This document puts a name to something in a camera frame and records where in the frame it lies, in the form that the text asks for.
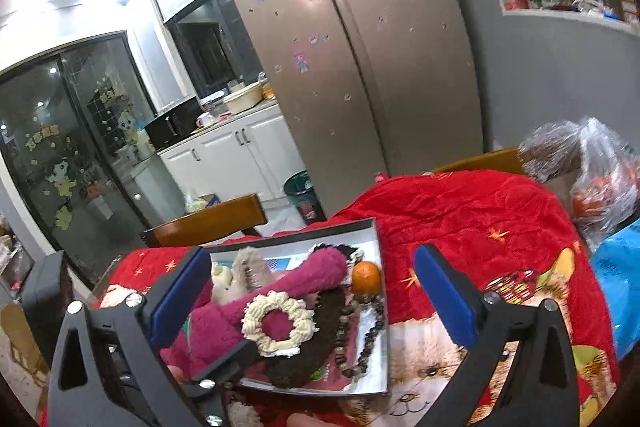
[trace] microwave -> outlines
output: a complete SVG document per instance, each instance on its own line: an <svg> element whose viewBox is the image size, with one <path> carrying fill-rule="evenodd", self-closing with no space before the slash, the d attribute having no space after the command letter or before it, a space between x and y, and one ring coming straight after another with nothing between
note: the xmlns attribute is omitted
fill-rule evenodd
<svg viewBox="0 0 640 427"><path fill-rule="evenodd" d="M196 120L202 113L202 106L196 96L183 100L146 125L149 141L158 152L181 142L196 130Z"/></svg>

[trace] trash can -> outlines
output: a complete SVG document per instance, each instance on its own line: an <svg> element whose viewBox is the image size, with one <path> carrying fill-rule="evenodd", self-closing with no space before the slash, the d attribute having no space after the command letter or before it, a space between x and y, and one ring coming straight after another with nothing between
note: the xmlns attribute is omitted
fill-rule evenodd
<svg viewBox="0 0 640 427"><path fill-rule="evenodd" d="M314 192L314 184L306 171L298 172L285 181L283 190L287 195L287 200L298 209L306 225L326 221L318 197Z"/></svg>

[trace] cabinet door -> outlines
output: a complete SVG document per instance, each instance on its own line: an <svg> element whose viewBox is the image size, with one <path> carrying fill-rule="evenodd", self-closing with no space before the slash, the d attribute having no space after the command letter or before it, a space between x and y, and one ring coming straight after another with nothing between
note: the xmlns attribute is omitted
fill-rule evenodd
<svg viewBox="0 0 640 427"><path fill-rule="evenodd" d="M202 196L209 193L207 169L196 147L196 140L190 140L184 147L181 146L160 157L184 194Z"/></svg>
<svg viewBox="0 0 640 427"><path fill-rule="evenodd" d="M284 196L284 182L303 171L305 165L280 108L275 105L241 118L237 123L256 163L270 182L274 196Z"/></svg>
<svg viewBox="0 0 640 427"><path fill-rule="evenodd" d="M209 131L198 142L198 153L207 168L208 192L217 194L223 201L252 192L262 201L273 199L269 184L242 140L236 123Z"/></svg>

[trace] white mug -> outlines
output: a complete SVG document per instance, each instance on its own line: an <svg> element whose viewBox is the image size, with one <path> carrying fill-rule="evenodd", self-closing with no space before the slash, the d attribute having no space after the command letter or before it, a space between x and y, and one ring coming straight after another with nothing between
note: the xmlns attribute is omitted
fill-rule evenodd
<svg viewBox="0 0 640 427"><path fill-rule="evenodd" d="M209 125L213 125L216 123L216 119L210 112L204 112L199 117L196 118L196 125L198 127L208 127Z"/></svg>

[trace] red blanket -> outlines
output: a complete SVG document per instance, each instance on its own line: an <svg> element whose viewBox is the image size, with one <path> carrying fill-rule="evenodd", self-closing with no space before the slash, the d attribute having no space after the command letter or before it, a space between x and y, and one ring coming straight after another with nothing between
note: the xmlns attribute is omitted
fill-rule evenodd
<svg viewBox="0 0 640 427"><path fill-rule="evenodd" d="M507 300L556 299L570 331L582 401L580 423L615 390L618 367L609 312L580 238L556 197L524 176L463 171L392 178L374 186L319 228L375 217L392 326L392 396L338 404L280 400L251 393L265 425L284 425L294 410L339 425L413 426L464 356L444 331L413 272L415 249L434 243L474 284ZM185 248L131 253L111 282L145 291L173 269ZM490 411L513 360L498 365L475 419Z"/></svg>

